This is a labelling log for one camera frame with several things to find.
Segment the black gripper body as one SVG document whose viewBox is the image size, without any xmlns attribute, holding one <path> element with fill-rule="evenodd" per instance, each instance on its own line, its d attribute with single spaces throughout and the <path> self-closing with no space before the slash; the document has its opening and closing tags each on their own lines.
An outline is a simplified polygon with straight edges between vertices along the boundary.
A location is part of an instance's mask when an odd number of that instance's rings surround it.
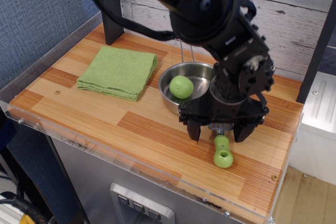
<svg viewBox="0 0 336 224">
<path fill-rule="evenodd" d="M 229 123 L 235 127 L 257 127 L 263 124 L 269 113 L 267 101 L 261 93 L 261 100 L 245 97 L 237 102 L 224 101 L 207 90 L 199 98 L 183 102 L 179 107 L 179 121 L 185 125 L 207 125 L 213 122 Z"/>
</svg>

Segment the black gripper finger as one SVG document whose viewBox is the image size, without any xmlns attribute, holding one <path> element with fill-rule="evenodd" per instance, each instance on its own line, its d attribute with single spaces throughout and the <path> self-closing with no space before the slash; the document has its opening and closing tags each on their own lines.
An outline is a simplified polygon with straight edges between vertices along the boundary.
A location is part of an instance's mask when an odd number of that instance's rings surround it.
<svg viewBox="0 0 336 224">
<path fill-rule="evenodd" d="M 198 142 L 201 134 L 201 126 L 188 124 L 187 125 L 188 136 L 191 140 Z"/>
<path fill-rule="evenodd" d="M 247 137 L 251 135 L 251 133 L 254 131 L 255 126 L 246 126 L 242 124 L 234 124 L 234 140 L 236 143 L 243 142 Z"/>
</svg>

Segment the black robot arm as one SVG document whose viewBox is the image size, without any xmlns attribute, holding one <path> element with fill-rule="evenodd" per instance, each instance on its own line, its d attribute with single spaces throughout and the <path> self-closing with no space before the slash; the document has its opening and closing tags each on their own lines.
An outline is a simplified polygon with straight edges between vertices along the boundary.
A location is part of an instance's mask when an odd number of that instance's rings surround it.
<svg viewBox="0 0 336 224">
<path fill-rule="evenodd" d="M 179 120 L 198 140 L 203 125 L 233 125 L 242 142 L 268 114 L 264 91 L 274 83 L 274 63 L 264 37 L 251 23 L 256 8 L 249 0 L 159 0 L 170 11 L 173 33 L 214 58 L 208 90 L 179 105 Z"/>
</svg>

